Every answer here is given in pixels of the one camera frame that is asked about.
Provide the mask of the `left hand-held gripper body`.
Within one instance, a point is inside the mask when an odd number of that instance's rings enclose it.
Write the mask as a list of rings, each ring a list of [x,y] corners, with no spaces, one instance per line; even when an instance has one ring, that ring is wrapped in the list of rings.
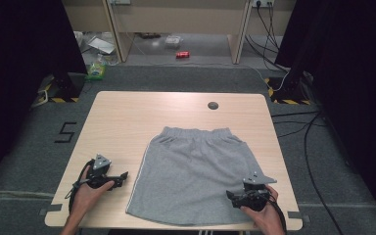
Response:
[[[106,157],[97,154],[94,159],[91,159],[88,163],[88,170],[86,173],[87,184],[91,188],[99,188],[110,180],[110,176],[107,175],[107,172],[110,168],[112,161]]]

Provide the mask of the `black curtain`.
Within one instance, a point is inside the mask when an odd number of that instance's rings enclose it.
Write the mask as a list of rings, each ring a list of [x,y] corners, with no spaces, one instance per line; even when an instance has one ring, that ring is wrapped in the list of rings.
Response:
[[[376,0],[296,0],[277,63],[308,71],[376,200]]]
[[[62,0],[0,0],[0,163],[44,77],[85,73]]]

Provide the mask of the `person's right hand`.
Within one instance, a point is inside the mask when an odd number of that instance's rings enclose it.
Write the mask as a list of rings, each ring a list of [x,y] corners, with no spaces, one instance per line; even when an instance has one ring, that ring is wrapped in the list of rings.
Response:
[[[259,228],[260,230],[263,230],[266,227],[273,228],[280,222],[276,209],[270,203],[267,203],[261,211],[253,211],[244,206],[242,206],[240,210],[249,216],[254,222],[254,227]]]

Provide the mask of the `person's left hand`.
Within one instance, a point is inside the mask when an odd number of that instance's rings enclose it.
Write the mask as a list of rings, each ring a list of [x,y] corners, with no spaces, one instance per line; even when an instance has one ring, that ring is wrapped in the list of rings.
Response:
[[[114,184],[113,181],[108,181],[96,189],[91,188],[87,183],[81,184],[75,194],[70,213],[74,215],[86,214]]]

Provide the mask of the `clear plastic container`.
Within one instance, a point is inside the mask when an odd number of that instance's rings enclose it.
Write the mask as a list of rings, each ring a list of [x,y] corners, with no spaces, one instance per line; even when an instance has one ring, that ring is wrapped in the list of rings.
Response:
[[[166,49],[178,49],[183,42],[183,38],[177,35],[168,35],[164,41]]]

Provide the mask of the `green plastic packet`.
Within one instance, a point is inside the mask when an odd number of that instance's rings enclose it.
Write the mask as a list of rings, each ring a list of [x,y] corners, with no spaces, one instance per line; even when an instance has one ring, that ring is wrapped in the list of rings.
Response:
[[[101,54],[98,55],[97,59],[90,64],[87,70],[87,75],[85,78],[87,80],[102,80],[106,73],[106,63]]]

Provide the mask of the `striped stand base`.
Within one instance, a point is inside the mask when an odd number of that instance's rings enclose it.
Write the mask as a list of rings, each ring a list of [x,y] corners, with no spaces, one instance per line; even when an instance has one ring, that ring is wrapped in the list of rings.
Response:
[[[76,103],[84,86],[85,75],[68,72],[61,77],[53,74],[45,77],[38,89],[39,101]]]
[[[272,103],[287,105],[309,105],[310,100],[303,86],[288,85],[284,77],[268,77],[264,80]]]

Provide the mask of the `white flat board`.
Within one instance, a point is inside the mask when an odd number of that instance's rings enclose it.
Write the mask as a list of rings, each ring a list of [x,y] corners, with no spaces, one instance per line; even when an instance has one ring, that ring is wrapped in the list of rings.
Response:
[[[108,42],[108,41],[105,41],[105,40],[102,40],[96,36],[94,36],[93,38],[91,38],[88,42],[88,45],[92,48],[95,48],[105,54],[112,54],[114,51],[115,51],[115,45]]]

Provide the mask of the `grey shorts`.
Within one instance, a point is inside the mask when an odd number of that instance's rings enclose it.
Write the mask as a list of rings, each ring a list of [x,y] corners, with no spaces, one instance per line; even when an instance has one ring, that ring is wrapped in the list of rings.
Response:
[[[149,143],[126,212],[158,223],[201,226],[248,220],[226,193],[243,183],[274,183],[228,128],[166,127]]]

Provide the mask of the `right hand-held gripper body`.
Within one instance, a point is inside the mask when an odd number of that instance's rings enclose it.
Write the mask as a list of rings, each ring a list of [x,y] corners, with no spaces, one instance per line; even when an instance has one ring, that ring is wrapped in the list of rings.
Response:
[[[243,180],[244,194],[238,199],[238,207],[248,207],[253,211],[260,212],[271,196],[266,185],[276,182],[276,179],[264,174],[252,173]]]

